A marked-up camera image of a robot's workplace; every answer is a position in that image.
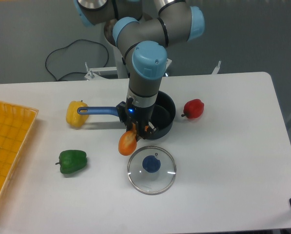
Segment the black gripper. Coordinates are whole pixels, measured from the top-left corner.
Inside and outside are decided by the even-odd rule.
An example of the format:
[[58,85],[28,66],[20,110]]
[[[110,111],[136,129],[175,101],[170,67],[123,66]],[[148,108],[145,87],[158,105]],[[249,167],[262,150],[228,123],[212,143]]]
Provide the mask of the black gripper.
[[118,117],[126,130],[136,125],[136,140],[140,139],[159,139],[159,126],[155,118],[157,117],[158,105],[154,104],[147,108],[136,107],[124,101],[116,106]]

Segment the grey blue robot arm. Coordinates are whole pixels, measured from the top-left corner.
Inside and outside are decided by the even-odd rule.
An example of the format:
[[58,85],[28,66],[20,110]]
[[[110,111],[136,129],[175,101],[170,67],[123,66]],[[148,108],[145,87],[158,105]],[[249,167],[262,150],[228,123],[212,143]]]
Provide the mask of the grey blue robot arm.
[[117,116],[136,139],[165,135],[169,127],[155,124],[153,110],[167,68],[166,48],[203,34],[202,11],[184,0],[157,0],[157,18],[142,21],[140,0],[77,0],[74,5],[84,24],[116,21],[113,39],[130,74],[124,102],[116,107],[80,107],[78,113]]

